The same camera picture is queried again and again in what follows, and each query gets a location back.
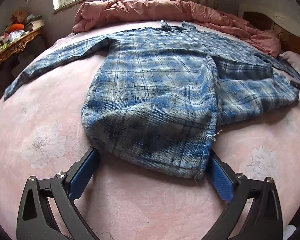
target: metal screw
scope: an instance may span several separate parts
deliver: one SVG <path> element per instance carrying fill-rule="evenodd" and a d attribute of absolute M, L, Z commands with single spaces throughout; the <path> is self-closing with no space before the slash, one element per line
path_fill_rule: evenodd
<path fill-rule="evenodd" d="M 245 179 L 246 176 L 243 173 L 239 172 L 239 173 L 237 173 L 237 178 L 238 179 Z"/>
<path fill-rule="evenodd" d="M 271 177 L 266 177 L 266 181 L 269 183 L 273 183 L 273 179 Z"/>
<path fill-rule="evenodd" d="M 63 178 L 65 175 L 66 175 L 66 173 L 65 173 L 64 171 L 59 171 L 59 172 L 57 173 L 57 178 L 58 178 L 58 179 L 61 179 L 61 178 Z"/>
<path fill-rule="evenodd" d="M 28 178 L 28 181 L 29 182 L 32 182 L 32 181 L 34 181 L 35 180 L 35 176 L 30 176 L 29 178 Z"/>

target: pink comforter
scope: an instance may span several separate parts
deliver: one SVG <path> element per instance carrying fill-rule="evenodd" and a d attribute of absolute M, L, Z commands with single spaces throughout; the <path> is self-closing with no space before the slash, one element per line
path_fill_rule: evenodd
<path fill-rule="evenodd" d="M 86 2 L 80 6 L 72 30 L 79 33 L 116 22 L 149 20 L 194 21 L 198 25 L 236 36 L 273 57 L 280 53 L 280 41 L 272 30 L 261 31 L 237 16 L 180 0 Z"/>

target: blue plaid flannel shirt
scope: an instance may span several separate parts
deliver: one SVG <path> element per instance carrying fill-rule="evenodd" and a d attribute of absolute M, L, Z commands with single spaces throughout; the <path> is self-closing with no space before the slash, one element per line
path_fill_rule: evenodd
<path fill-rule="evenodd" d="M 217 125 L 246 120 L 298 100 L 272 57 L 189 23 L 92 37 L 29 65 L 5 91 L 109 47 L 82 108 L 98 148 L 139 166 L 203 177 Z"/>

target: loose thread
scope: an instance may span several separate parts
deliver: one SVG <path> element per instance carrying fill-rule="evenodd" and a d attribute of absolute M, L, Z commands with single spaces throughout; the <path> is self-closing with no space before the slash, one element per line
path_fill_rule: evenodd
<path fill-rule="evenodd" d="M 194 176 L 194 181 L 196 182 L 197 185 L 199 185 L 199 184 L 197 183 L 197 180 L 195 179 L 195 178 L 197 177 L 197 175 L 198 175 L 198 173 Z"/>
<path fill-rule="evenodd" d="M 215 142 L 216 139 L 213 138 L 213 137 L 215 137 L 215 136 L 216 136 L 217 134 L 219 134 L 220 132 L 222 132 L 222 130 L 219 130 L 219 132 L 218 132 L 218 133 L 215 133 L 215 134 L 207 134 L 207 137 Z"/>

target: wooden table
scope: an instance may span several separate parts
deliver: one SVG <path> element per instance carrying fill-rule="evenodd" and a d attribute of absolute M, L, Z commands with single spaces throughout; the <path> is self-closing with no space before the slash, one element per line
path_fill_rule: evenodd
<path fill-rule="evenodd" d="M 40 35 L 42 37 L 43 42 L 45 43 L 45 47 L 47 47 L 46 39 L 44 37 L 42 27 L 31 31 L 22 37 L 20 37 L 18 40 L 10 43 L 5 49 L 3 49 L 0 52 L 0 63 L 7 60 L 9 57 L 11 57 L 14 53 L 21 53 L 26 49 L 26 44 L 30 41 L 32 41 L 36 36 Z"/>

